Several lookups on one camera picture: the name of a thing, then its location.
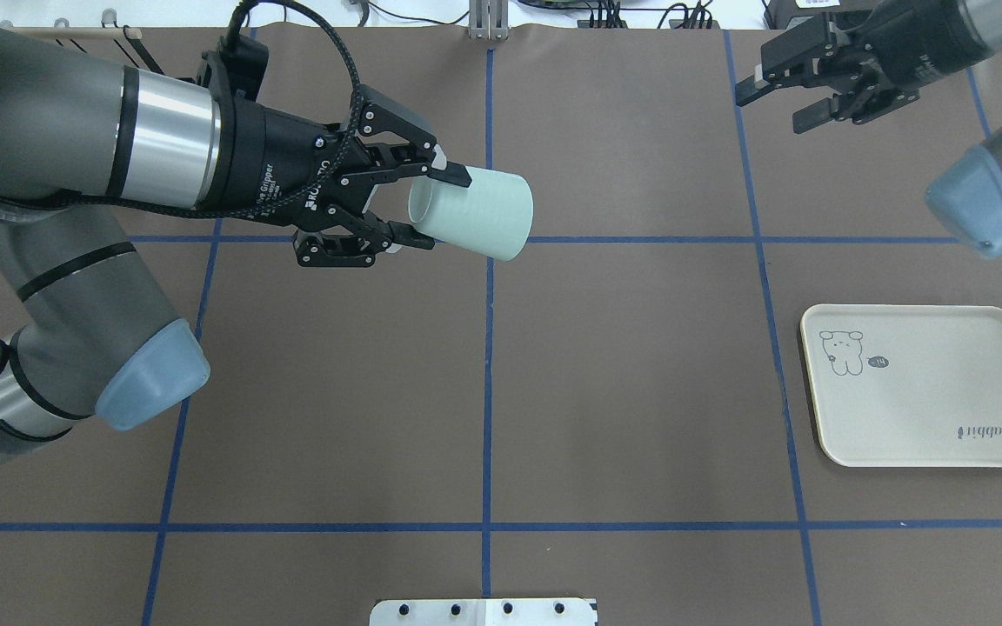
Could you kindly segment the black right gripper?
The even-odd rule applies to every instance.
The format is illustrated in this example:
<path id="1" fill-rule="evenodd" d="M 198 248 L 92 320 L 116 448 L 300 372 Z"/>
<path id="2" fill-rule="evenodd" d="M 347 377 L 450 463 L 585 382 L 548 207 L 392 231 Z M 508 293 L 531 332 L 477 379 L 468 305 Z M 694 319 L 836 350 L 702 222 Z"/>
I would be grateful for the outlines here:
<path id="1" fill-rule="evenodd" d="M 760 56 L 757 78 L 734 86 L 737 107 L 778 89 L 832 89 L 829 97 L 792 114 L 797 135 L 831 122 L 868 123 L 911 102 L 911 92 L 888 79 L 858 29 L 840 28 L 835 13 L 818 13 L 780 32 L 763 44 Z"/>

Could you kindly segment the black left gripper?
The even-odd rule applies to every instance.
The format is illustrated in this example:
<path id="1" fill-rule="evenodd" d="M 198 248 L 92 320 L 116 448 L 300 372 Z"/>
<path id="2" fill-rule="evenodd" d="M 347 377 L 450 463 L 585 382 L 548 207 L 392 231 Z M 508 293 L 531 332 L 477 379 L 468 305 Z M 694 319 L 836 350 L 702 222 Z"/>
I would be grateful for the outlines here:
<path id="1" fill-rule="evenodd" d="M 205 211 L 234 211 L 259 224 L 293 226 L 306 267 L 370 267 L 379 253 L 433 250 L 435 239 L 370 211 L 378 186 L 428 177 L 469 189 L 468 167 L 432 149 L 432 127 L 370 86 L 358 130 L 272 110 L 238 94 L 223 56 L 205 53 L 200 83 L 220 111 L 220 151 Z"/>

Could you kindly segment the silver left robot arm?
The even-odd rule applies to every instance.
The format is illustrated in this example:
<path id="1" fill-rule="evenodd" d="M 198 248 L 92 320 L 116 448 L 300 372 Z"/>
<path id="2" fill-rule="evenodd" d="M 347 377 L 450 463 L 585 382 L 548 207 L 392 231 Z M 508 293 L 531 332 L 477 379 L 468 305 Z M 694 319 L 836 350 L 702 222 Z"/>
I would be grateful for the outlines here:
<path id="1" fill-rule="evenodd" d="M 194 79 L 73 52 L 0 28 L 0 272 L 30 322 L 0 336 L 0 466 L 99 416 L 129 430 L 203 387 L 210 365 L 111 207 L 293 226 L 297 260 L 365 267 L 428 250 L 420 227 L 367 210 L 383 183 L 466 191 L 429 124 L 359 82 L 321 124 L 257 101 L 267 48 L 237 5 Z"/>

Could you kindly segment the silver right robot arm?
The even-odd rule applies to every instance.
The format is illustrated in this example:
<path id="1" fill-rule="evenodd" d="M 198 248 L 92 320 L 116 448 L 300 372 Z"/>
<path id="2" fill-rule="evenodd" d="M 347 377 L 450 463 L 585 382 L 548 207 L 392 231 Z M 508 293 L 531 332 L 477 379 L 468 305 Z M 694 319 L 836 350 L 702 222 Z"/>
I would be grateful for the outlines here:
<path id="1" fill-rule="evenodd" d="M 792 130 L 867 124 L 999 52 L 1002 1 L 879 1 L 860 16 L 823 11 L 763 44 L 754 71 L 734 88 L 735 102 L 826 87 L 830 95 L 792 115 Z M 1002 256 L 1002 126 L 934 179 L 924 201 L 959 242 Z"/>

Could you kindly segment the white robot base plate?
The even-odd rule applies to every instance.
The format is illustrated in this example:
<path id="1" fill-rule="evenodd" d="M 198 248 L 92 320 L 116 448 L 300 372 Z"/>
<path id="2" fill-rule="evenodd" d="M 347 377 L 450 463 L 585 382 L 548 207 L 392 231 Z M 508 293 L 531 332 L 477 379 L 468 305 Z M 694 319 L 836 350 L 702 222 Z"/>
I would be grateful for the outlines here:
<path id="1" fill-rule="evenodd" d="M 598 625 L 593 599 L 509 597 L 391 599 L 373 607 L 370 625 Z"/>

